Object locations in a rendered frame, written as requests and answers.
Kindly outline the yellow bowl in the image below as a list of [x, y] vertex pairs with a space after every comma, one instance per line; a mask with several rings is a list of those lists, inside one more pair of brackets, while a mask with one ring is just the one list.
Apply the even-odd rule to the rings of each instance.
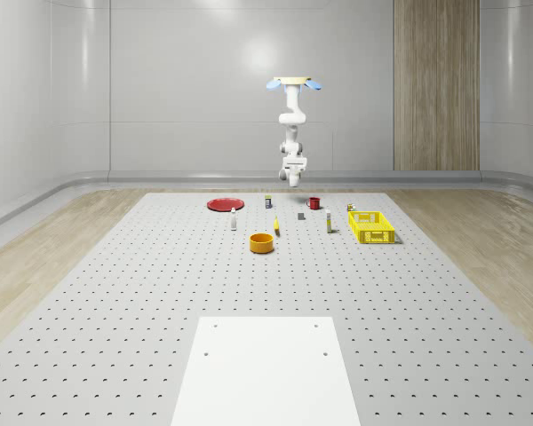
[[268, 233], [254, 233], [249, 238], [250, 251], [257, 254], [267, 254], [274, 250], [274, 237]]

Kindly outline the yellow basket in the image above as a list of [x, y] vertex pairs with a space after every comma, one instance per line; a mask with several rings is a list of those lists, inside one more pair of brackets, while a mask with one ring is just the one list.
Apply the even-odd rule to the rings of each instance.
[[379, 211], [349, 211], [348, 224], [360, 243], [395, 243], [394, 227]]

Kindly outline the white board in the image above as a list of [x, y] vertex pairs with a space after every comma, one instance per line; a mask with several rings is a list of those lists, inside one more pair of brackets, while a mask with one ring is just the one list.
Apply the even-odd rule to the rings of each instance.
[[200, 318], [171, 426], [360, 426], [332, 318]]

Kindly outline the red plate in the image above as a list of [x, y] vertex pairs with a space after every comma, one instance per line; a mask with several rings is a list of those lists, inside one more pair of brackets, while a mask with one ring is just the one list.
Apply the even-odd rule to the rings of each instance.
[[244, 207], [244, 201], [237, 198], [216, 198], [207, 202], [210, 210], [217, 212], [230, 212]]

